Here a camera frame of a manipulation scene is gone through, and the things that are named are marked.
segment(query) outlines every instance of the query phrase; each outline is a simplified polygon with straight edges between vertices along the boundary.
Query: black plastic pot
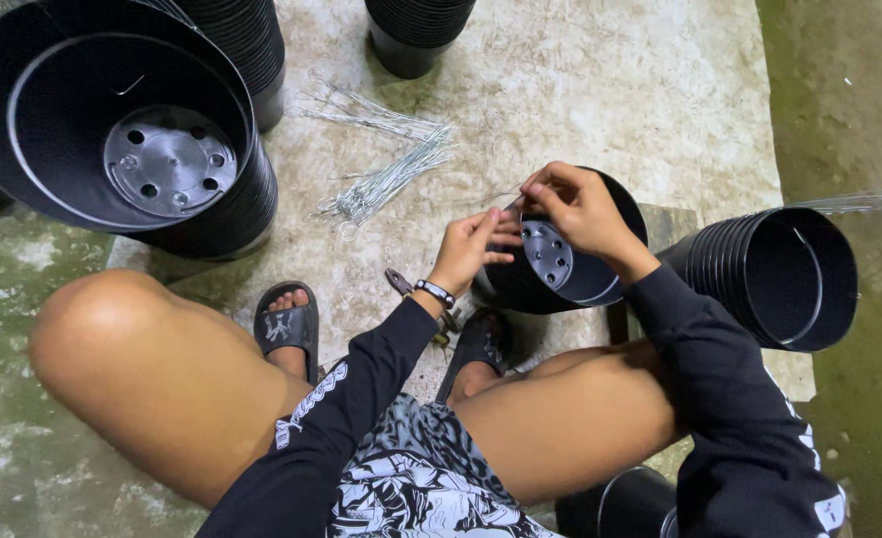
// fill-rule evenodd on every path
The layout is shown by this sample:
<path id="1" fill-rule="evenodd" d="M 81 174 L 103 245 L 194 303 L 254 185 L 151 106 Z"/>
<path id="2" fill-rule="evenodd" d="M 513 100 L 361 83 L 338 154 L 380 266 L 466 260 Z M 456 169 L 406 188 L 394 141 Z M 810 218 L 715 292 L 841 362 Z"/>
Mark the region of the black plastic pot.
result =
<path id="1" fill-rule="evenodd" d="M 433 49 L 411 47 L 388 35 L 370 16 L 368 28 L 371 30 L 372 48 L 378 61 L 389 73 L 401 79 L 414 80 L 426 75 L 435 67 L 438 56 L 444 54 L 453 44 L 452 41 Z"/>
<path id="2" fill-rule="evenodd" d="M 853 250 L 814 210 L 724 220 L 657 257 L 695 291 L 723 304 L 765 348 L 819 351 L 853 323 L 859 297 Z"/>
<path id="3" fill-rule="evenodd" d="M 244 82 L 150 6 L 50 0 L 0 17 L 0 189 L 193 258 L 260 239 L 278 186 Z"/>
<path id="4" fill-rule="evenodd" d="M 676 487 L 635 467 L 588 491 L 557 500 L 558 531 L 570 538 L 677 538 Z"/>
<path id="5" fill-rule="evenodd" d="M 378 60 L 393 75 L 417 79 L 464 30 L 474 2 L 365 0 Z"/>
<path id="6" fill-rule="evenodd" d="M 626 225 L 647 244 L 647 226 L 630 193 L 605 173 L 582 167 L 601 175 Z M 617 274 L 603 260 L 571 248 L 543 215 L 525 214 L 521 221 L 523 247 L 488 247 L 510 252 L 515 260 L 481 268 L 474 281 L 483 296 L 530 314 L 604 306 L 623 298 Z"/>
<path id="7" fill-rule="evenodd" d="M 284 106 L 285 40 L 273 0 L 175 0 L 229 56 L 252 96 L 258 129 L 276 126 Z"/>

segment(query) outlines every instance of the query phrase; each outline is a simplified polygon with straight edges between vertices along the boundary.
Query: sleeve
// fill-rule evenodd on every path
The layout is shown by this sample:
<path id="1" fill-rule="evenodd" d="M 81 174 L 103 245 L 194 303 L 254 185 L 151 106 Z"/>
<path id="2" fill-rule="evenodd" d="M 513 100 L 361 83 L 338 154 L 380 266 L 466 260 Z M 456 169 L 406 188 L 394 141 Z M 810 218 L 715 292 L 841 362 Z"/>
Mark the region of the sleeve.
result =
<path id="1" fill-rule="evenodd" d="M 626 298 L 694 437 L 678 476 L 680 535 L 827 538 L 838 530 L 843 489 L 820 473 L 812 429 L 766 371 L 753 337 L 666 265 Z"/>
<path id="2" fill-rule="evenodd" d="M 276 422 L 267 455 L 226 492 L 198 536 L 324 536 L 341 471 L 397 398 L 437 324 L 404 299 L 289 416 Z"/>

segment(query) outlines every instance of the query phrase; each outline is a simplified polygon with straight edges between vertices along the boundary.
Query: leg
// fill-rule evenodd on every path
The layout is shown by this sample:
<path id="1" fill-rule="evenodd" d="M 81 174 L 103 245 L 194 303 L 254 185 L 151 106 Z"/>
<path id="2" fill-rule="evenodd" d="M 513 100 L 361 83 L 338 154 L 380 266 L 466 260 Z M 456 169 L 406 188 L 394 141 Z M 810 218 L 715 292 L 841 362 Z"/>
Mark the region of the leg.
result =
<path id="1" fill-rule="evenodd" d="M 507 490 L 530 506 L 601 483 L 676 439 L 658 369 L 647 341 L 581 349 L 448 405 Z"/>
<path id="2" fill-rule="evenodd" d="M 280 349 L 277 362 L 284 362 Z M 311 387 L 221 314 L 112 270 L 57 291 L 29 343 L 36 376 L 137 467 L 213 507 Z"/>

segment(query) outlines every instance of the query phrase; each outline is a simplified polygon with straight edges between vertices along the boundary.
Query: dirty concrete floor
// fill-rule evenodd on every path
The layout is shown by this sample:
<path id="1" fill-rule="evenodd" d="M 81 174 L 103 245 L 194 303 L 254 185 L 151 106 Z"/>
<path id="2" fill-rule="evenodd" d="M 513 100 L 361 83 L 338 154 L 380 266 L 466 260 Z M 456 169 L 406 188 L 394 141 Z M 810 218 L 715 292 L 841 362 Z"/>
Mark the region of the dirty concrete floor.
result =
<path id="1" fill-rule="evenodd" d="M 328 176 L 367 169 L 394 148 L 357 129 L 285 118 L 264 138 L 282 192 L 266 249 L 173 269 L 165 255 L 119 241 L 113 263 L 179 273 L 167 281 L 173 290 L 241 324 L 269 284 L 306 280 L 325 313 L 329 364 L 397 302 L 381 277 L 387 266 L 426 274 L 444 223 L 484 209 L 481 197 L 549 160 L 602 168 L 638 201 L 694 210 L 701 225 L 782 203 L 758 15 L 746 0 L 480 2 L 441 63 L 415 81 L 393 78 L 368 51 L 360 0 L 280 2 L 278 13 L 289 104 L 313 89 L 308 71 L 323 69 L 400 112 L 450 117 L 457 160 L 344 242 L 304 217 L 339 189 Z M 205 517 L 125 464 L 26 370 L 31 313 L 53 289 L 99 270 L 104 246 L 104 236 L 18 205 L 0 213 L 0 536 L 190 535 Z M 552 318 L 534 358 L 605 343 L 601 321 L 598 309 Z M 408 389 L 430 395 L 444 364 L 441 350 L 426 353 Z"/>
<path id="2" fill-rule="evenodd" d="M 882 190 L 882 0 L 757 5 L 783 197 Z M 849 494 L 852 534 L 882 537 L 882 213 L 834 221 L 854 247 L 862 298 L 850 334 L 815 354 L 818 393 L 798 410 Z"/>

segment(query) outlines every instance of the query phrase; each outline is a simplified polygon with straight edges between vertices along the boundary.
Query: black wristband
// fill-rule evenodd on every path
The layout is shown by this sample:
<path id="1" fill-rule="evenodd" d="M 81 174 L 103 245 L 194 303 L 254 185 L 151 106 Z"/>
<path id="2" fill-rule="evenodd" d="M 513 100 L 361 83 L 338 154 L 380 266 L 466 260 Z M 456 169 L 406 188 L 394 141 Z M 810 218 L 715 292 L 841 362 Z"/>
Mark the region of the black wristband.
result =
<path id="1" fill-rule="evenodd" d="M 448 293 L 440 286 L 436 286 L 427 280 L 418 280 L 418 283 L 414 285 L 414 289 L 423 289 L 432 294 L 445 305 L 447 310 L 454 308 L 454 295 Z"/>

